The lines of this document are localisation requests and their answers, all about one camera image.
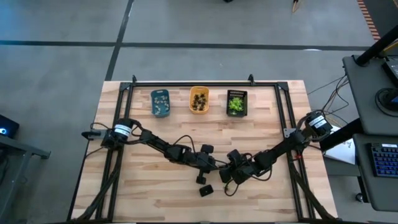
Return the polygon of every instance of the concrete floor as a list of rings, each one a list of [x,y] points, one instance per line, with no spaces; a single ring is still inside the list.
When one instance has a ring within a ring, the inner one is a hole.
[[[115,42],[127,0],[0,0],[0,40]],[[125,42],[367,46],[373,43],[356,0],[135,0]],[[29,223],[67,217],[113,47],[0,45],[0,114],[21,124],[18,139],[52,151],[33,159],[11,212]],[[344,75],[352,51],[149,49],[123,47],[112,80],[305,80],[310,92]],[[334,89],[309,96],[321,108]],[[356,119],[350,105],[337,112]],[[336,100],[331,110],[342,106]],[[338,214],[345,220],[398,220],[354,201],[354,177],[330,177]]]

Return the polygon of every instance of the wooden table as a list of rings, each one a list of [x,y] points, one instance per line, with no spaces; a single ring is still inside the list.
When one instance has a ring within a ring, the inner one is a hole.
[[[112,125],[120,82],[103,85],[96,122]],[[290,96],[296,119],[310,111],[303,81],[289,81]],[[170,87],[171,114],[154,118],[150,93],[159,88],[135,87],[130,117],[142,123],[155,135],[168,142],[189,134],[200,150],[202,144],[214,145],[212,156],[228,161],[233,149],[255,154],[270,149],[282,140],[275,91],[271,87],[210,87],[210,109],[205,115],[192,114],[188,108],[190,88]],[[227,89],[248,91],[248,115],[232,118],[226,115]],[[287,108],[284,108],[288,119]],[[100,147],[100,140],[90,142],[88,153]],[[182,144],[190,146],[189,139]],[[106,150],[92,154],[85,161],[72,218],[83,213],[101,185]],[[310,188],[321,204],[334,216],[336,208],[323,163],[322,154],[309,147],[304,152]],[[205,174],[206,184],[214,193],[200,197],[195,180],[198,170],[172,164],[156,150],[142,144],[126,146],[119,180],[114,214],[115,222],[274,222],[297,221],[287,159],[282,156],[273,166],[267,182],[249,179],[239,186],[233,197],[223,192],[217,171]],[[306,210],[303,193],[300,194]]]

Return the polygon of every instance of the green vegetables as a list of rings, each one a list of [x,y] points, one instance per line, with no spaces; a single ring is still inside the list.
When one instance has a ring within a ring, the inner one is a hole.
[[[234,97],[232,100],[229,101],[228,106],[232,111],[232,114],[236,114],[235,111],[242,111],[243,110],[243,100],[239,97]]]

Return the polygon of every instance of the keyboard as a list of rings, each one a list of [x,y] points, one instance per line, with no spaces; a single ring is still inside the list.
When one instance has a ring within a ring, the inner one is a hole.
[[[369,148],[374,176],[398,178],[398,145],[370,143]]]

